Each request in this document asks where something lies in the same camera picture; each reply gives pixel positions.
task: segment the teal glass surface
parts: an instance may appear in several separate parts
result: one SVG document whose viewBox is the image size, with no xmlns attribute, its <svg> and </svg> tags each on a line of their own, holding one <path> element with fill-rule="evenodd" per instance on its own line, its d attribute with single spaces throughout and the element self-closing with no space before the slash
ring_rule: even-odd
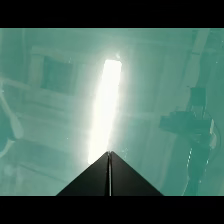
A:
<svg viewBox="0 0 224 224">
<path fill-rule="evenodd" d="M 196 86 L 218 127 L 198 195 L 224 195 L 223 41 L 218 28 L 1 28 L 0 195 L 56 195 L 105 151 L 183 195 L 191 146 L 159 123 Z"/>
</svg>

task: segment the bright white light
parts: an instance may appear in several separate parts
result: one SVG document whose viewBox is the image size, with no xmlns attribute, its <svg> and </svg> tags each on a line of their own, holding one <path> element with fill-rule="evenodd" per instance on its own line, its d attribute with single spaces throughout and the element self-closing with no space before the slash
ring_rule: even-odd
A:
<svg viewBox="0 0 224 224">
<path fill-rule="evenodd" d="M 94 104 L 93 129 L 91 132 L 88 163 L 95 162 L 107 151 L 108 140 L 115 116 L 121 62 L 106 60 Z"/>
</svg>

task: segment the black triangular object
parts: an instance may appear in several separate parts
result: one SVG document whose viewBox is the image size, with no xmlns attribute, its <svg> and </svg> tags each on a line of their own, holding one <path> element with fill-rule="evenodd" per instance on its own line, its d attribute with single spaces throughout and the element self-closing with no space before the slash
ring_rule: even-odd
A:
<svg viewBox="0 0 224 224">
<path fill-rule="evenodd" d="M 162 196 L 116 153 L 110 154 L 112 196 Z"/>
<path fill-rule="evenodd" d="M 58 196 L 109 195 L 108 152 L 65 187 Z"/>
</svg>

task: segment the reflective surface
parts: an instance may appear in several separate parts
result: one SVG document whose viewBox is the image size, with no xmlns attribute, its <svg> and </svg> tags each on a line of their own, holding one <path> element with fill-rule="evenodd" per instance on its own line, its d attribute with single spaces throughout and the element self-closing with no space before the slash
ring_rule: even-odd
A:
<svg viewBox="0 0 224 224">
<path fill-rule="evenodd" d="M 223 29 L 0 29 L 2 94 L 24 131 L 0 158 L 0 195 L 56 195 L 107 150 L 183 195 L 191 147 L 160 117 L 205 87 L 220 141 L 223 40 Z M 222 146 L 211 157 L 198 195 L 224 195 Z"/>
</svg>

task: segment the black triangle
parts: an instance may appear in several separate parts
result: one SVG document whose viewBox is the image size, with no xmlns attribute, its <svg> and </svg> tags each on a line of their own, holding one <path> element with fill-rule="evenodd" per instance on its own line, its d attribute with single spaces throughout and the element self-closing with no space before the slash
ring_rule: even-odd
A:
<svg viewBox="0 0 224 224">
<path fill-rule="evenodd" d="M 116 153 L 111 152 L 112 196 L 162 196 Z"/>
<path fill-rule="evenodd" d="M 108 152 L 90 165 L 58 196 L 106 196 L 109 195 Z"/>
</svg>

